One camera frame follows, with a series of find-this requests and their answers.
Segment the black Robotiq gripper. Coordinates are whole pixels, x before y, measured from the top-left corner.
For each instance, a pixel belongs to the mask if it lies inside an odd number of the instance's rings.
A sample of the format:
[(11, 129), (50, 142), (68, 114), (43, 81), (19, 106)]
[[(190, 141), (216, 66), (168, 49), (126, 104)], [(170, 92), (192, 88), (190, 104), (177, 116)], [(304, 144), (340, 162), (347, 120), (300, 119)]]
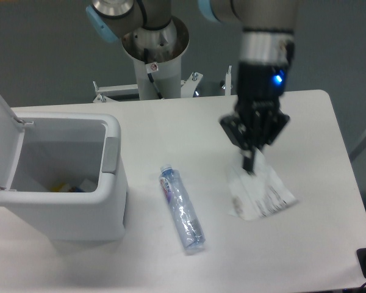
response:
[[(257, 148), (272, 145), (290, 121), (290, 116), (279, 110), (279, 97), (285, 90), (288, 69), (287, 65), (239, 62), (237, 113), (221, 117), (220, 125), (231, 143), (240, 148), (242, 168), (250, 175), (254, 174)], [(257, 146), (258, 113), (255, 111), (268, 109)]]

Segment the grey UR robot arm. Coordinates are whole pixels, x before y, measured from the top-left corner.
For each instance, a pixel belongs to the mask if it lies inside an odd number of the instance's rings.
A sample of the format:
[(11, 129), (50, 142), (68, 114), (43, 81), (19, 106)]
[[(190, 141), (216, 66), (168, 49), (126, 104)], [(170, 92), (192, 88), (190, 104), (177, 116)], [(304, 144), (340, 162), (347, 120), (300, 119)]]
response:
[[(240, 148), (247, 172), (254, 169), (256, 152), (271, 145), (289, 122), (279, 99), (295, 54), (298, 6), (298, 1), (198, 2), (208, 20), (242, 27), (238, 100), (220, 125)], [(187, 28), (173, 16), (170, 1), (92, 1), (85, 11), (102, 39), (120, 40), (144, 68), (175, 60), (188, 46)]]

